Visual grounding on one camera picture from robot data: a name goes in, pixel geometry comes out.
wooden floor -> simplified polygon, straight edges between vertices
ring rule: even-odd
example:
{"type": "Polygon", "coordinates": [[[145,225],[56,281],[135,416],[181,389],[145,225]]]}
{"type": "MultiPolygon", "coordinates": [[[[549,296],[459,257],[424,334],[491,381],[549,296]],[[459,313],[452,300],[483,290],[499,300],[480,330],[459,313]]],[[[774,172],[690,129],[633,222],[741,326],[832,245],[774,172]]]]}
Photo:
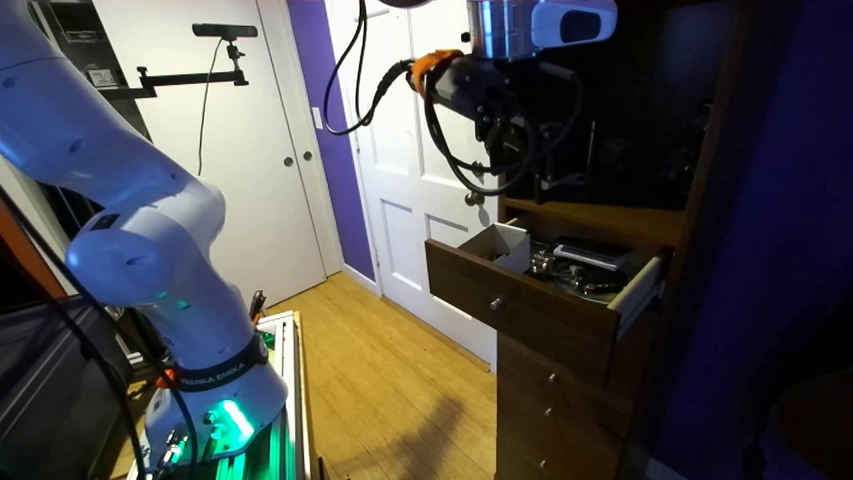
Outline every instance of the wooden floor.
{"type": "Polygon", "coordinates": [[[315,452],[329,480],[484,480],[496,473],[488,366],[345,276],[297,309],[315,452]]]}

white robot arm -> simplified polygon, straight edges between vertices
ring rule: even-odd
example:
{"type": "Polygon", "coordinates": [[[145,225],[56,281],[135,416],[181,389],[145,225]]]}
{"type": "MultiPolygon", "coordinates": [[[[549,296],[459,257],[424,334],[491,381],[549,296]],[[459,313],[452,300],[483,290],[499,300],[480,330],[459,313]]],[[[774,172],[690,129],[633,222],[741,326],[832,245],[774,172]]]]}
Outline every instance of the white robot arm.
{"type": "Polygon", "coordinates": [[[223,197],[141,140],[49,45],[25,4],[0,4],[0,156],[103,212],[65,250],[101,302],[141,309],[176,364],[145,409],[152,465],[239,454],[285,405],[247,309],[209,266],[223,197]]]}

open drawer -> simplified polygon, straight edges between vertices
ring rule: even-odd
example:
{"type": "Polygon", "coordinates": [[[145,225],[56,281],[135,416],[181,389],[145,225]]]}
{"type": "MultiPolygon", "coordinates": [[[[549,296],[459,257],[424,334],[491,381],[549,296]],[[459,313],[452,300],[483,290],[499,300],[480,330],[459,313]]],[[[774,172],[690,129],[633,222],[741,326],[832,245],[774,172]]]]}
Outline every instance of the open drawer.
{"type": "Polygon", "coordinates": [[[632,278],[612,300],[585,302],[525,276],[529,249],[521,240],[520,250],[507,249],[507,229],[515,228],[492,225],[461,249],[425,240],[429,290],[574,377],[605,385],[614,341],[657,290],[661,258],[633,257],[632,278]]]}

white door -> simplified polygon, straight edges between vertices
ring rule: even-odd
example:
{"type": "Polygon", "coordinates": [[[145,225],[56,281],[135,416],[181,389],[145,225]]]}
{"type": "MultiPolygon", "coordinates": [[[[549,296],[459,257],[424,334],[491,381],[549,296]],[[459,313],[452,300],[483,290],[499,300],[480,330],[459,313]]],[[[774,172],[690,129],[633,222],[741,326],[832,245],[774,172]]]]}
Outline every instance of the white door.
{"type": "MultiPolygon", "coordinates": [[[[193,37],[192,24],[260,29],[255,4],[241,0],[95,0],[95,8],[131,85],[139,85],[135,66],[149,66],[149,74],[208,72],[217,40],[193,37]]],[[[236,48],[247,85],[208,89],[201,156],[201,85],[156,89],[156,98],[135,105],[152,141],[227,197],[213,266],[244,300],[264,290],[277,302],[323,282],[324,270],[264,29],[239,37],[236,48]]],[[[216,72],[231,72],[227,45],[217,48],[216,72]]]]}
{"type": "MultiPolygon", "coordinates": [[[[353,28],[352,0],[327,0],[327,12],[335,53],[341,53],[341,45],[353,28]]],[[[424,57],[437,48],[464,48],[459,37],[467,33],[467,4],[429,4],[412,12],[368,4],[368,14],[369,44],[361,105],[368,105],[379,78],[393,62],[424,57]]],[[[344,98],[352,98],[352,85],[352,69],[345,69],[341,81],[344,98]]],[[[459,157],[484,161],[469,121],[447,110],[440,110],[440,121],[447,145],[459,157]]],[[[385,93],[373,126],[357,134],[357,150],[381,293],[496,366],[492,328],[429,293],[424,254],[425,237],[459,245],[480,233],[496,218],[496,201],[488,201],[484,205],[464,204],[469,193],[452,180],[447,162],[432,148],[420,117],[420,102],[404,81],[397,81],[385,93]]]]}

purple wall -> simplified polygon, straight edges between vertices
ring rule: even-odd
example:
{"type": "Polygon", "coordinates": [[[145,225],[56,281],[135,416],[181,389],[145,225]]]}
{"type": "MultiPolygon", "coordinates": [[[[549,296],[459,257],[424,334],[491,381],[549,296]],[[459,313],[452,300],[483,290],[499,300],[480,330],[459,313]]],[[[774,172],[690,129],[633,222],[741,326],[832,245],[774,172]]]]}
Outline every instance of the purple wall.
{"type": "MultiPolygon", "coordinates": [[[[688,478],[741,478],[782,360],[853,296],[853,5],[801,0],[792,36],[694,328],[654,405],[649,454],[688,478]]],[[[800,466],[769,456],[766,478],[809,478],[800,466]]]]}
{"type": "MultiPolygon", "coordinates": [[[[324,4],[323,0],[288,0],[297,62],[311,106],[323,106],[323,92],[335,65],[324,4]]],[[[344,126],[341,92],[332,89],[327,122],[344,126]]],[[[373,258],[364,233],[361,204],[357,193],[353,161],[345,136],[316,134],[323,169],[329,190],[329,204],[341,236],[344,261],[360,276],[373,281],[373,258]]]]}

